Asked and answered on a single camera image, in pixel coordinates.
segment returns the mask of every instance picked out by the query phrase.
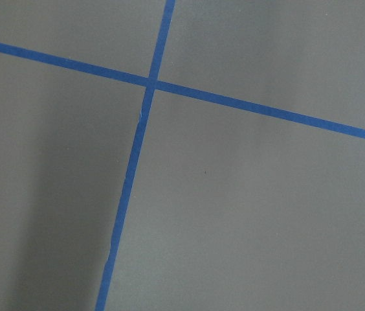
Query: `concrete floor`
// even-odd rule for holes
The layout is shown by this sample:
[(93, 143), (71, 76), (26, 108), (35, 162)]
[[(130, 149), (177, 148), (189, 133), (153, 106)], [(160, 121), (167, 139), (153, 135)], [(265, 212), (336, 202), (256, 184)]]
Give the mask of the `concrete floor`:
[[(0, 1), (64, 59), (0, 51), (0, 311), (94, 310), (150, 86), (67, 67), (148, 77), (165, 3)], [(365, 1), (177, 0), (158, 79), (304, 121), (156, 90), (104, 310), (365, 310)]]

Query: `blue line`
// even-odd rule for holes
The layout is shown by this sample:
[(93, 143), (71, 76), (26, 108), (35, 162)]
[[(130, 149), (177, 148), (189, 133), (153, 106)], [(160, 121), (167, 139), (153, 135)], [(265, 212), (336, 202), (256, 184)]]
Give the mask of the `blue line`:
[(126, 169), (124, 186), (122, 187), (118, 211), (116, 212), (115, 224), (111, 237), (111, 249), (109, 251), (108, 259), (105, 263), (95, 311), (103, 311), (105, 309), (107, 294), (113, 274), (113, 268), (115, 266), (116, 254), (118, 253), (120, 236), (124, 228), (129, 197), (131, 196), (135, 172), (137, 171), (138, 159), (144, 140), (146, 125), (148, 123), (149, 111), (151, 109), (152, 99), (155, 92), (155, 84), (157, 83), (159, 69), (162, 62), (162, 56), (164, 54), (165, 43), (168, 37), (168, 32), (170, 30), (174, 5), (175, 0), (167, 0), (164, 7), (164, 13), (162, 15), (162, 21), (157, 37), (157, 44), (155, 45), (151, 68), (149, 70), (149, 81), (145, 89), (144, 99), (142, 101), (140, 120), (137, 126), (137, 130), (135, 132), (131, 155), (129, 157), (128, 166)]
[(125, 73), (114, 69), (91, 65), (89, 63), (78, 62), (76, 60), (70, 60), (68, 58), (36, 52), (4, 43), (0, 43), (0, 53), (26, 58), (28, 60), (35, 60), (37, 62), (47, 63), (75, 71), (81, 71), (83, 73), (90, 73), (92, 75), (115, 79), (139, 86), (146, 86), (148, 83), (148, 79), (143, 76), (137, 76), (131, 73)]
[(255, 104), (253, 102), (247, 102), (246, 100), (240, 100), (206, 91), (200, 91), (198, 89), (192, 89), (190, 87), (178, 86), (177, 84), (163, 81), (158, 81), (156, 84), (156, 88), (169, 93), (196, 98), (199, 100), (205, 100), (207, 102), (213, 102), (215, 104), (220, 104), (223, 106), (251, 111), (254, 113), (259, 113), (260, 115), (268, 115), (270, 117), (275, 117), (278, 119), (288, 120), (296, 123), (314, 126), (316, 128), (322, 128), (324, 130), (334, 131), (365, 139), (365, 130), (362, 128), (356, 128), (337, 122), (310, 117), (308, 115), (301, 115), (299, 113), (287, 110)]

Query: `gray surface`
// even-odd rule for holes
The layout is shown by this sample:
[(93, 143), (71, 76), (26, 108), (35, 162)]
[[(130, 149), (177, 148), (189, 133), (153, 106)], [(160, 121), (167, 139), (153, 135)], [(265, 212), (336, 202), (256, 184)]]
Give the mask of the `gray surface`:
[(365, 128), (365, 0), (178, 0), (160, 79)]
[(0, 310), (92, 310), (143, 88), (0, 54)]
[(0, 42), (148, 76), (164, 0), (0, 1)]
[(365, 140), (157, 92), (106, 310), (365, 310)]

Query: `blue tape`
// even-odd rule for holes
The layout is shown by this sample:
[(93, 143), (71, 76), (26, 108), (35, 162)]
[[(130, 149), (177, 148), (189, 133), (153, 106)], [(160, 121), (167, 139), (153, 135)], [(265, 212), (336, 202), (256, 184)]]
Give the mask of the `blue tape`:
[(140, 120), (135, 132), (131, 155), (129, 157), (128, 166), (126, 169), (124, 186), (122, 187), (122, 193), (119, 200), (118, 211), (116, 212), (115, 224), (113, 227), (111, 237), (111, 249), (109, 251), (108, 259), (105, 263), (104, 272), (102, 275), (102, 282), (100, 283), (100, 289), (98, 299), (96, 301), (95, 311), (103, 311), (105, 309), (107, 294), (109, 286), (111, 284), (113, 268), (115, 266), (116, 254), (118, 253), (118, 247), (120, 242), (120, 236), (124, 228), (126, 211), (129, 203), (129, 197), (131, 196), (133, 181), (135, 178), (135, 172), (137, 171), (137, 165), (139, 160), (142, 143), (146, 131), (146, 125), (148, 123), (149, 111), (151, 109), (152, 100), (155, 92), (155, 84), (157, 83), (159, 69), (161, 67), (162, 56), (164, 54), (165, 43), (170, 30), (171, 17), (175, 6), (175, 0), (167, 0), (164, 13), (162, 15), (162, 21), (157, 37), (157, 44), (152, 58), (151, 68), (149, 70), (148, 83), (144, 93), (144, 99), (142, 101), (142, 108), (140, 113)]
[(207, 102), (213, 102), (214, 104), (220, 104), (223, 106), (237, 108), (245, 111), (251, 111), (254, 113), (259, 113), (260, 115), (268, 115), (270, 117), (275, 117), (278, 119), (288, 120), (295, 123), (314, 126), (316, 128), (322, 128), (324, 130), (343, 133), (346, 135), (365, 139), (365, 130), (362, 128), (355, 128), (353, 126), (337, 122), (310, 117), (308, 115), (301, 115), (299, 113), (291, 111), (255, 104), (253, 102), (247, 102), (246, 100), (226, 97), (206, 91), (200, 91), (198, 89), (192, 89), (190, 87), (178, 86), (177, 84), (163, 81), (158, 81), (156, 88), (169, 93), (174, 93), (199, 100), (205, 100)]
[(83, 73), (90, 73), (91, 75), (102, 76), (139, 86), (146, 86), (148, 83), (148, 79), (143, 76), (124, 73), (122, 71), (91, 65), (89, 63), (78, 62), (76, 60), (70, 60), (68, 58), (36, 52), (4, 43), (0, 43), (0, 53), (26, 58), (28, 60), (35, 60), (37, 62), (47, 63), (49, 65), (55, 65), (75, 71), (81, 71)]

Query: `vertical blue line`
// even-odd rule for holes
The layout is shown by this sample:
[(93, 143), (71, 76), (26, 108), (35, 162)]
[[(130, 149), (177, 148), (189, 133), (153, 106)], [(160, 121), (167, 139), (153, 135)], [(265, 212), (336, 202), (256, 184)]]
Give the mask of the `vertical blue line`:
[(126, 169), (125, 181), (124, 186), (122, 187), (118, 211), (116, 212), (115, 224), (111, 237), (111, 249), (109, 251), (108, 259), (105, 263), (95, 311), (103, 311), (105, 309), (109, 285), (111, 284), (113, 268), (115, 265), (116, 254), (118, 253), (120, 236), (122, 234), (122, 229), (124, 228), (129, 197), (131, 196), (135, 172), (137, 171), (138, 159), (142, 147), (142, 142), (144, 140), (146, 125), (148, 123), (149, 111), (151, 109), (152, 99), (155, 92), (155, 84), (158, 80), (162, 56), (164, 55), (165, 43), (168, 37), (168, 32), (170, 30), (171, 17), (174, 6), (175, 0), (167, 0), (164, 7), (164, 13), (162, 15), (162, 21), (157, 37), (157, 44), (155, 45), (151, 68), (149, 70), (148, 83), (145, 89), (144, 99), (142, 100), (140, 119), (138, 122), (137, 130), (135, 132), (131, 155), (129, 157), (128, 166)]

